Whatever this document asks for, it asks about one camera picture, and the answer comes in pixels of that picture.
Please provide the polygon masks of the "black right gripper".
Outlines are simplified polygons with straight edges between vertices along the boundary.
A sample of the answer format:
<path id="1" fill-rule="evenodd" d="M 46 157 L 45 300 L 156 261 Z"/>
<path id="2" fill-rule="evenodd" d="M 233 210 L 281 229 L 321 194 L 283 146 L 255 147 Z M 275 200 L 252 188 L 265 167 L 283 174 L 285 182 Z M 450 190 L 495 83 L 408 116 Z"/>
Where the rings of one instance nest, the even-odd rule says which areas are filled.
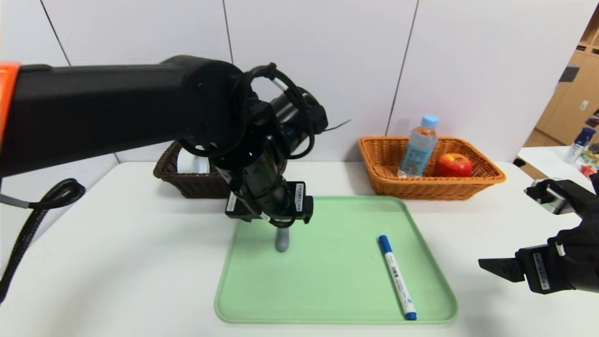
<path id="1" fill-rule="evenodd" d="M 598 233 L 594 230 L 561 230 L 549 238 L 546 245 L 522 248 L 516 256 L 519 260 L 515 257 L 479 259 L 478 265 L 510 282 L 524 282 L 527 277 L 534 293 L 599 291 Z"/>

